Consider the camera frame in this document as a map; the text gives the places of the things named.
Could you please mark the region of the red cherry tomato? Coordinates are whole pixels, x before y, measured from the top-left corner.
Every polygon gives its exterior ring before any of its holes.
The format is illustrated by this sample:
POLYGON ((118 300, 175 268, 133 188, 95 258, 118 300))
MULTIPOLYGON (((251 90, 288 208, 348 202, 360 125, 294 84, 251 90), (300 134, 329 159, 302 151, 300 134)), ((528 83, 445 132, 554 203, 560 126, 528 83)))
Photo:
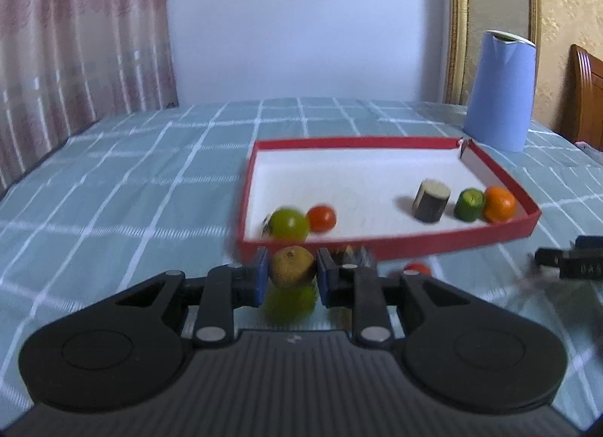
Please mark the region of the red cherry tomato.
POLYGON ((315 234, 328 233, 337 223, 335 210, 327 204, 313 206, 306 214, 310 231, 315 234))
POLYGON ((410 262, 403 267, 403 274, 406 276, 416 276, 417 274, 431 276, 431 268, 422 262, 410 262))

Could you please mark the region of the small green lime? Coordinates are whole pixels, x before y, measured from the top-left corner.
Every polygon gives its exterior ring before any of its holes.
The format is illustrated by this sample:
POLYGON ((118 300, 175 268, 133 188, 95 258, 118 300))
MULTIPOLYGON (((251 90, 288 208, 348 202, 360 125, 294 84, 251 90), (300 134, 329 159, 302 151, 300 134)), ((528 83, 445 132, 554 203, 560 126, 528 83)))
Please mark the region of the small green lime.
POLYGON ((300 323, 313 313, 317 298, 315 283, 286 289, 273 286, 263 304, 264 317, 276 326, 300 323))

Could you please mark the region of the brown-yellow longan fruit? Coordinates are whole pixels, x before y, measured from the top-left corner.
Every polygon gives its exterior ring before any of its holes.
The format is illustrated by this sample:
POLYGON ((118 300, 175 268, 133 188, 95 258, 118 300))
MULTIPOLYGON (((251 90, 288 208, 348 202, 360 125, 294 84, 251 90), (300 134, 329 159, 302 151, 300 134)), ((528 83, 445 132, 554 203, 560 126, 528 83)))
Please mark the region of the brown-yellow longan fruit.
POLYGON ((277 251, 271 259, 270 277, 281 289, 310 283, 314 277, 314 256, 300 246, 290 246, 277 251))

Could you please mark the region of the orange mandarin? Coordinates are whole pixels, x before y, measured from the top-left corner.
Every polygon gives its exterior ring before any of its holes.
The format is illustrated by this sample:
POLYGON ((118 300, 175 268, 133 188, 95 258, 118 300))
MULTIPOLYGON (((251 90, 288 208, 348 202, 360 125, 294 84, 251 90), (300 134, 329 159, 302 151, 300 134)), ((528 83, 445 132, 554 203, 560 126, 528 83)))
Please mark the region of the orange mandarin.
POLYGON ((506 188, 490 186, 485 189, 482 216, 487 222, 508 222, 515 211, 516 199, 506 188))

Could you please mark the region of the green cucumber chunk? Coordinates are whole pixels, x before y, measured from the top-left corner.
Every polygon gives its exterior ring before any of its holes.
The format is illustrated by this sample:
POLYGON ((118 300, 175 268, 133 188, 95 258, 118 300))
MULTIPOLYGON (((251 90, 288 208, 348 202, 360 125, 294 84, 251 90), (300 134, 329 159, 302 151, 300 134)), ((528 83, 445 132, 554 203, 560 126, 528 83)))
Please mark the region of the green cucumber chunk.
POLYGON ((467 188, 458 196, 454 207, 455 218, 462 222, 475 222, 481 218, 484 204, 484 192, 475 188, 467 188))

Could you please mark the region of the wooden chair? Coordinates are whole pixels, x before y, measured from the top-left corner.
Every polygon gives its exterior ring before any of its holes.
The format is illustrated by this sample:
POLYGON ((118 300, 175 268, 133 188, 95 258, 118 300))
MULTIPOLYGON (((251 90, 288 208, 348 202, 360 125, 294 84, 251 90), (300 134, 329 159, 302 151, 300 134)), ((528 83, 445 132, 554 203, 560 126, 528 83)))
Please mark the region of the wooden chair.
POLYGON ((585 48, 572 44, 573 69, 569 130, 572 141, 584 141, 602 150, 603 62, 585 48))

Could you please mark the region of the blue electric kettle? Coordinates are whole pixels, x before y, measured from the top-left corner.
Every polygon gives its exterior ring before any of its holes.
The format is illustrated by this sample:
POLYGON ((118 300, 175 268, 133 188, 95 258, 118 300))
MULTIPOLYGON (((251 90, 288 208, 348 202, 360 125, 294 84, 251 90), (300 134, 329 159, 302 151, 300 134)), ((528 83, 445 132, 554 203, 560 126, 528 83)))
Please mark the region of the blue electric kettle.
POLYGON ((530 129, 537 47, 510 32, 482 36, 468 100, 465 134, 500 151, 520 152, 530 129))

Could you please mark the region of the checked teal bedsheet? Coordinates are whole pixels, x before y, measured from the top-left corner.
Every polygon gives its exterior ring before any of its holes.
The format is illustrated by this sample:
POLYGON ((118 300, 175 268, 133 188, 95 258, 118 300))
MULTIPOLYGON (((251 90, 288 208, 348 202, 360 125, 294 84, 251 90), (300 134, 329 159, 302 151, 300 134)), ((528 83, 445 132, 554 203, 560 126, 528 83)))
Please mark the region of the checked teal bedsheet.
MULTIPOLYGON (((285 98, 108 118, 71 138, 1 202, 1 422, 31 405, 17 369, 41 326, 171 268, 201 276, 231 261, 240 176, 257 140, 458 137, 465 110, 429 102, 285 98)), ((580 428, 602 411, 602 287, 533 262, 602 232, 602 167, 532 124, 495 159, 542 212, 534 234, 428 257, 438 280, 555 332, 568 353, 556 407, 580 428)))

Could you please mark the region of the red cherry tomato in tray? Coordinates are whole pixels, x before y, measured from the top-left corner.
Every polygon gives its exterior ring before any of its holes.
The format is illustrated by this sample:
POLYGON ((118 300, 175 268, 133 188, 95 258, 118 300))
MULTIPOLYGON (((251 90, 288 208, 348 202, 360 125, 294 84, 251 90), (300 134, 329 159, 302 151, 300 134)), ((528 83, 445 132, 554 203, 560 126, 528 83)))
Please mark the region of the red cherry tomato in tray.
POLYGON ((313 206, 306 214, 310 231, 315 234, 328 233, 337 223, 335 210, 327 204, 313 206))

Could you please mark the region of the red shallow box tray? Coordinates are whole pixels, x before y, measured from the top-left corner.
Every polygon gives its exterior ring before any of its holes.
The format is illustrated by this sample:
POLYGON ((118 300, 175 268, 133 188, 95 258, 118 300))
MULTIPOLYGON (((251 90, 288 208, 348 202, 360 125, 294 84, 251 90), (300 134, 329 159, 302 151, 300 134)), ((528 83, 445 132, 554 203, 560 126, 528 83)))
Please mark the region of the red shallow box tray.
POLYGON ((310 235, 303 247, 366 246, 378 260, 428 256, 503 243, 529 236, 541 209, 520 183, 474 141, 435 137, 330 137, 258 141, 251 152, 241 194, 236 251, 249 259, 257 248, 281 243, 263 225, 283 206, 307 212, 331 206, 336 225, 310 235), (467 188, 499 186, 516 199, 508 222, 462 222, 449 203, 435 224, 412 215, 424 179, 438 179, 458 198, 467 188))

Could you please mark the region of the green lime in tray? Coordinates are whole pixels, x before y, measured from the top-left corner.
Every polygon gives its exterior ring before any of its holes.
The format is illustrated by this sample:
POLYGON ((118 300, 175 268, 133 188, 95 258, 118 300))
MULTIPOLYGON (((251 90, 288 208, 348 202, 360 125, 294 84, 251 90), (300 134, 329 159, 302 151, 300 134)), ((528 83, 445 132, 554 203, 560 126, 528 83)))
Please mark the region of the green lime in tray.
POLYGON ((268 231, 278 241, 303 242, 310 233, 310 224, 299 210, 282 207, 271 214, 268 231))

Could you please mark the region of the pink patterned curtain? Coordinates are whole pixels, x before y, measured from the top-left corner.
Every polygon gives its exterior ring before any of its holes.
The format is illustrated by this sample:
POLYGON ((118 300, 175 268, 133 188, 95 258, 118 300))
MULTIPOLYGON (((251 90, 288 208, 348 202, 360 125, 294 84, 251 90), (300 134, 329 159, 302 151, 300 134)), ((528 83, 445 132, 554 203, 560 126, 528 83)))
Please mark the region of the pink patterned curtain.
POLYGON ((1 185, 91 124, 176 106, 167 0, 1 0, 1 185))

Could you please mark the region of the gold mirror frame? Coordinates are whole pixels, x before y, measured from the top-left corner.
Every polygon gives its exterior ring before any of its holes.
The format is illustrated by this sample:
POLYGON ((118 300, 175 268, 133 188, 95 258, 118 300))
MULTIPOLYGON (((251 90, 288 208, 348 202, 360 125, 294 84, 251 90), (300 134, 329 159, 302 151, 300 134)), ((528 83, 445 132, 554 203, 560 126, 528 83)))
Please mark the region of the gold mirror frame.
POLYGON ((540 0, 448 0, 448 50, 444 101, 467 102, 476 74, 482 34, 510 32, 540 43, 540 0))

